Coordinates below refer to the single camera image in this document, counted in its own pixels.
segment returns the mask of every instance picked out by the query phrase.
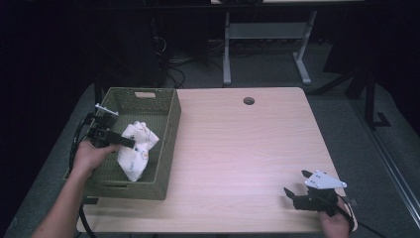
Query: human arm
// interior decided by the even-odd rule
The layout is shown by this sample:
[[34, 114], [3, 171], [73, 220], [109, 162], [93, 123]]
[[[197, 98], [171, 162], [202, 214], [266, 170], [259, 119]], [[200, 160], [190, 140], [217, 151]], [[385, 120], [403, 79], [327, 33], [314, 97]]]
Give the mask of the human arm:
[[[343, 200], [339, 197], [337, 205], [346, 211]], [[344, 215], [336, 212], [334, 216], [329, 216], [327, 212], [321, 211], [319, 220], [326, 238], [348, 238], [350, 224]]]
[[71, 174], [52, 209], [34, 232], [34, 238], [72, 237], [87, 179], [102, 164], [105, 156], [116, 150], [116, 145], [97, 149], [89, 141], [79, 144]]

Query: floor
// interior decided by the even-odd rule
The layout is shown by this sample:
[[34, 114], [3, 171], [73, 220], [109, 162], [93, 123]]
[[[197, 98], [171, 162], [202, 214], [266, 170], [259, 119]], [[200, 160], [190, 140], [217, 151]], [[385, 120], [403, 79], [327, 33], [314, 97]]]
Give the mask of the floor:
[[[163, 87], [213, 88], [223, 86], [222, 55], [218, 42], [211, 44], [215, 51], [207, 61], [193, 60], [170, 69]], [[252, 41], [234, 45], [231, 59], [232, 85], [230, 87], [301, 87], [312, 91], [339, 75], [323, 72], [331, 46], [310, 44], [304, 62], [312, 79], [303, 85], [292, 59], [299, 41]], [[184, 62], [188, 56], [179, 53], [172, 61]], [[345, 96], [348, 82], [321, 95], [310, 95], [308, 101], [324, 137], [331, 158], [340, 176], [349, 186], [346, 194], [352, 202], [359, 222], [386, 237], [420, 237], [420, 230], [410, 214], [404, 199], [395, 186], [392, 174], [383, 161], [383, 152], [377, 149], [371, 132], [360, 117], [364, 96], [350, 100]], [[86, 89], [61, 136], [52, 149], [43, 169], [5, 237], [29, 237], [52, 206], [62, 187], [72, 135], [78, 121], [93, 110], [93, 87]], [[420, 168], [420, 139], [395, 107], [392, 97], [380, 86], [376, 87], [375, 111], [383, 112], [391, 127], [377, 128], [374, 136], [380, 138], [388, 154], [409, 184], [413, 194], [420, 195], [417, 176]], [[96, 234], [97, 237], [153, 237], [153, 234]], [[374, 237], [359, 226], [352, 237]], [[159, 238], [213, 238], [216, 234], [159, 234]], [[232, 234], [235, 238], [323, 237], [322, 234]]]

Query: green woven basket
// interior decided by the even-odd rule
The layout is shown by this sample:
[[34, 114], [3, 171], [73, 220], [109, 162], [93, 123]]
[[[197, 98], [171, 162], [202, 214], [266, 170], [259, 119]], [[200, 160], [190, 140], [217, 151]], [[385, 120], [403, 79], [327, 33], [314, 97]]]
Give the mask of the green woven basket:
[[102, 106], [119, 113], [112, 131], [123, 133], [128, 124], [146, 122], [159, 141], [149, 151], [148, 165], [138, 181], [127, 179], [115, 153], [93, 172], [86, 183], [85, 194], [164, 200], [181, 113], [176, 90], [112, 87], [105, 95]]

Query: dark background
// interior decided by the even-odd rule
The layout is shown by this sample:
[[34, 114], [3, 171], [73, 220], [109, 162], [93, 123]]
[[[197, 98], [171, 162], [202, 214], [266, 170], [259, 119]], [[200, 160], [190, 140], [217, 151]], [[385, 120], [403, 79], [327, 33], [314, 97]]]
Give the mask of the dark background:
[[[418, 134], [419, 10], [415, 3], [386, 1], [346, 18], [342, 12], [320, 11], [311, 37], [335, 43], [327, 71], [346, 73], [366, 59], [373, 62], [375, 80]], [[263, 21], [261, 16], [269, 15], [245, 19]], [[156, 15], [82, 11], [67, 1], [0, 1], [0, 235], [88, 85], [99, 78], [105, 89], [160, 86], [166, 63], [155, 54], [154, 36], [198, 58], [206, 57], [208, 39], [223, 39], [221, 13], [167, 13], [159, 15], [160, 27], [150, 24], [151, 17]]]

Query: white cloth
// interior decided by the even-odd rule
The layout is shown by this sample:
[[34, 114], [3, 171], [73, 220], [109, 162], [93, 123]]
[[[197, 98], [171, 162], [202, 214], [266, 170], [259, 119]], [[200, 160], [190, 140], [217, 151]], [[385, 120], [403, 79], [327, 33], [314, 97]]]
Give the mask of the white cloth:
[[158, 136], [151, 131], [146, 123], [136, 121], [129, 124], [122, 134], [123, 137], [136, 141], [135, 147], [122, 147], [118, 153], [118, 164], [130, 181], [142, 177], [143, 170], [149, 161], [149, 150], [158, 142]]

